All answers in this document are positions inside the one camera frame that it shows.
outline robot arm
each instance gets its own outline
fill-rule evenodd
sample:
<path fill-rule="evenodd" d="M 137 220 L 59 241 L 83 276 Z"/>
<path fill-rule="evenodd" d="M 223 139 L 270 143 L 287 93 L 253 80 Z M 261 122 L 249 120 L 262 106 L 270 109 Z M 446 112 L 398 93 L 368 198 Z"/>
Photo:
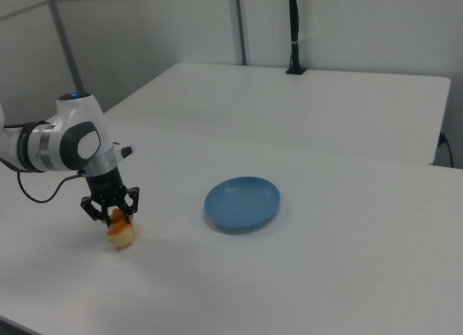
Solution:
<path fill-rule="evenodd" d="M 120 148 L 109 139 L 103 112 L 91 94 L 66 94 L 56 105 L 53 124 L 30 122 L 13 128 L 4 128 L 0 106 L 0 161 L 18 172 L 79 170 L 91 192 L 81 202 L 85 212 L 109 225 L 108 210 L 117 206 L 129 223 L 129 215 L 137 211 L 139 189 L 124 186 L 117 164 L 132 154 L 133 148 Z M 125 201 L 126 195 L 132 205 Z M 92 202 L 99 204 L 101 211 Z"/>

